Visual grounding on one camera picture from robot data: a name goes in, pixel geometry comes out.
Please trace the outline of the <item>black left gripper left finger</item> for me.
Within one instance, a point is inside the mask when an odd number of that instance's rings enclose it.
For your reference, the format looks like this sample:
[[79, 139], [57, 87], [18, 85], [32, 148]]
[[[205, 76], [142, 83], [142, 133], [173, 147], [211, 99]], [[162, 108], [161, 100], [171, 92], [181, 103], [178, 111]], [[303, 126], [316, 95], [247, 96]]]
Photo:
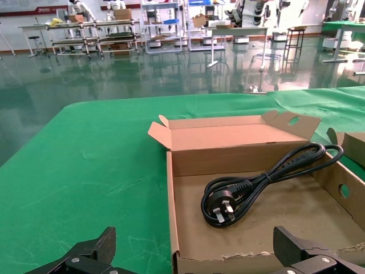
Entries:
[[76, 243], [61, 258], [30, 271], [32, 274], [126, 273], [112, 266], [116, 253], [116, 228], [107, 227], [99, 237]]

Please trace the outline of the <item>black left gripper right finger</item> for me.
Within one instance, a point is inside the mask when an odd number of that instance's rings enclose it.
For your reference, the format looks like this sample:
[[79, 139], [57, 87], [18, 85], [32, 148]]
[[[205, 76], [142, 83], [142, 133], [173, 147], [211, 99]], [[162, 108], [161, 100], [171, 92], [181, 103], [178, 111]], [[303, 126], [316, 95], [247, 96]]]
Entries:
[[364, 273], [363, 267], [339, 258], [319, 243], [294, 236], [283, 226], [273, 229], [273, 250], [283, 265], [276, 274]]

